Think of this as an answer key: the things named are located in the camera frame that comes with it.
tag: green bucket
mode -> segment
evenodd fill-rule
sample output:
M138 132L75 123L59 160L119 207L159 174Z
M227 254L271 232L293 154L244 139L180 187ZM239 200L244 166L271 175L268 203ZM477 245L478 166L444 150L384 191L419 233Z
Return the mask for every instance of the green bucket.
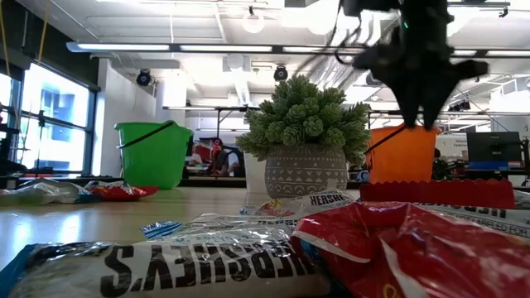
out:
M133 186L169 190L182 179L191 130L174 121L118 123L123 178Z

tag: white pot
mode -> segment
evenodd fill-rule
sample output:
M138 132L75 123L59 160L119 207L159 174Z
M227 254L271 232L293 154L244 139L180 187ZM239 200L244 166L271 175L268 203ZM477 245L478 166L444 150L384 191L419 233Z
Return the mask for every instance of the white pot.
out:
M251 194L266 194L265 187L265 161L258 162L252 154L245 153L245 172L247 179L247 192Z

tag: red bag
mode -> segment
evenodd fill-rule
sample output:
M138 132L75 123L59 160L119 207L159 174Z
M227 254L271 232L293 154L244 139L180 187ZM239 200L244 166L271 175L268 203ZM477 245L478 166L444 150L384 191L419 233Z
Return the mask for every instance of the red bag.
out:
M530 296L530 247L521 238L413 204L313 214L291 243L359 297Z
M93 195L100 196L101 200L104 201L134 201L153 195L158 191L157 187L135 187L122 181L111 183L92 181L84 188Z

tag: bucket handle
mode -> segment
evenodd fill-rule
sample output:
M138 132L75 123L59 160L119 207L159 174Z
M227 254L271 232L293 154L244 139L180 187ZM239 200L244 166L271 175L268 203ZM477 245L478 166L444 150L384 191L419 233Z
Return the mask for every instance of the bucket handle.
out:
M134 139L134 140L132 140L132 141L130 141L130 142L128 142L128 143L123 144L123 145L116 146L116 148L117 148L117 149L123 149L123 148L125 148L125 147L129 147L129 146L131 146L131 145L134 145L134 144L136 144L136 143L138 143L138 142L141 142L141 141L147 139L148 137L150 137L150 136L152 136L152 135L155 135L155 134L157 134L157 133L163 131L164 129L166 129L166 128L170 127L170 126L173 126L173 124L176 124L176 123L174 123L174 122L172 122L172 121L168 121L166 124L160 126L159 128L155 129L154 131L149 132L149 133L146 133L145 135L143 135L143 136L141 136L141 137L138 137L138 138L136 138L136 139Z
M364 152L364 154L368 154L370 153L373 149L379 147L381 144L383 144L384 142L390 140L392 137L396 136L398 133L402 132L405 130L405 126L403 125L402 127L398 128L396 131L392 132L391 134L387 135L386 137L384 137L381 141L379 142L376 142L373 146L371 146L370 148L368 148L367 151Z

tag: succulent plant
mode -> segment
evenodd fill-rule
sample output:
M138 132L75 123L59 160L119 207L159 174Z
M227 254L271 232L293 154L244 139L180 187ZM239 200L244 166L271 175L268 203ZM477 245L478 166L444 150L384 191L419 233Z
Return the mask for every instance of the succulent plant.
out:
M272 101L259 105L260 112L245 114L250 132L238 137L237 144L262 161L275 145L319 143L342 148L350 163L360 165L368 148L368 105L344 109L344 101L342 90L320 91L306 77L294 76L276 87Z

